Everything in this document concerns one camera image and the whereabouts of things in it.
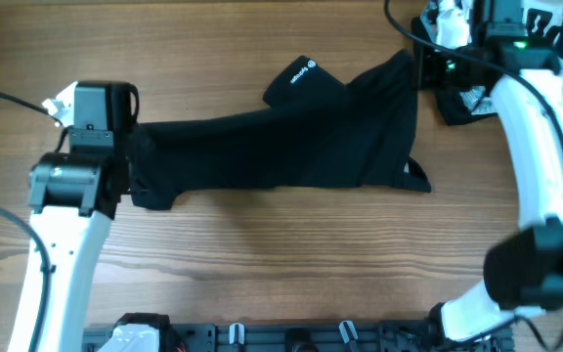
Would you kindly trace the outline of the black t-shirt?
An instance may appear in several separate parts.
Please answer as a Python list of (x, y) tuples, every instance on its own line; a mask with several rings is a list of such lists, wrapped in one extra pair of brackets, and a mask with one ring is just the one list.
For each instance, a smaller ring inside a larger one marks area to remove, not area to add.
[(390, 187), (428, 193), (411, 157), (417, 94), (406, 50), (347, 84), (310, 67), (279, 78), (268, 108), (207, 120), (141, 124), (132, 202), (169, 210), (190, 191)]

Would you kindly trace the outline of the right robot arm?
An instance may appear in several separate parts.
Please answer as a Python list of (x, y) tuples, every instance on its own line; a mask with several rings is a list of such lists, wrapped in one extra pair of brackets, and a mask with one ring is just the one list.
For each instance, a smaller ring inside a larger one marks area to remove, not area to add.
[(489, 88), (517, 182), (517, 231), (487, 252), (481, 282), (432, 312), (434, 346), (470, 345), (563, 309), (563, 59), (541, 38), (499, 37), (426, 43), (416, 60), (422, 89)]

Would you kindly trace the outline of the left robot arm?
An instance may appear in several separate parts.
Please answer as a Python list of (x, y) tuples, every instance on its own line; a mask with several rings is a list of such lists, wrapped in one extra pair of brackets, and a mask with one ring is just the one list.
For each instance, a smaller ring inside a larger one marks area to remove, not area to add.
[(69, 149), (44, 154), (29, 173), (33, 239), (11, 351), (81, 347), (95, 267), (130, 185), (134, 85), (77, 81), (48, 105), (66, 125)]

